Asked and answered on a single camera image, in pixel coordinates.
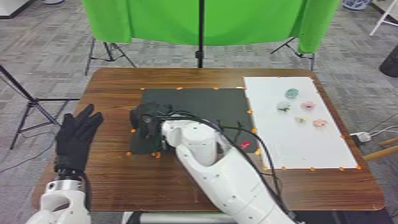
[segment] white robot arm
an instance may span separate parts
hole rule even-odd
[[[165,121],[161,134],[220,211],[239,224],[293,224],[257,172],[214,129],[195,121]],[[223,156],[216,160],[216,144]]]

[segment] green screen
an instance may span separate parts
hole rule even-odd
[[[339,0],[206,0],[204,44],[245,45],[298,37],[314,53]],[[197,45],[198,0],[83,0],[99,41],[131,38]]]

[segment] gray floor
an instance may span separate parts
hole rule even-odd
[[[373,9],[348,12],[339,9],[328,34],[317,51],[316,74],[339,111],[349,132],[367,130],[398,112],[398,79],[381,75],[376,68],[398,43],[398,29],[383,25],[374,37],[367,36],[380,14]],[[78,0],[60,6],[40,1],[15,19],[0,20],[0,63],[37,97],[79,97],[88,81],[81,76],[88,50],[90,29]],[[206,67],[307,68],[287,49],[269,55],[278,43],[206,49]],[[193,67],[190,46],[134,40],[124,46],[138,67]],[[104,66],[127,66],[120,59],[113,64],[94,62],[92,71]],[[51,134],[21,139],[14,151],[7,150],[24,100],[0,82],[0,170],[30,158],[47,148]],[[58,104],[46,104],[51,111]],[[42,120],[37,113],[30,123]],[[381,127],[396,124],[398,117]],[[28,136],[56,129],[42,128]],[[380,135],[362,147],[364,154],[376,151],[376,142],[396,134]],[[0,174],[1,224],[24,223],[33,209],[30,195],[53,150],[23,166]],[[398,214],[398,154],[369,163],[385,193],[390,215]],[[118,215],[94,214],[94,223],[117,223]]]

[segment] white board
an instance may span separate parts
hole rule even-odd
[[[332,115],[309,77],[245,77],[245,94],[252,109],[254,127],[271,154],[275,168],[355,168],[357,162],[341,138]],[[287,89],[298,90],[296,99],[284,96]],[[277,110],[280,101],[291,103],[287,112]],[[312,101],[307,111],[300,104]],[[294,117],[305,117],[298,123]],[[314,120],[325,120],[326,126],[316,128]]]

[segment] orange marker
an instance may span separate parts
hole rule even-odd
[[[261,149],[255,150],[255,156],[259,156],[259,155],[261,155]]]

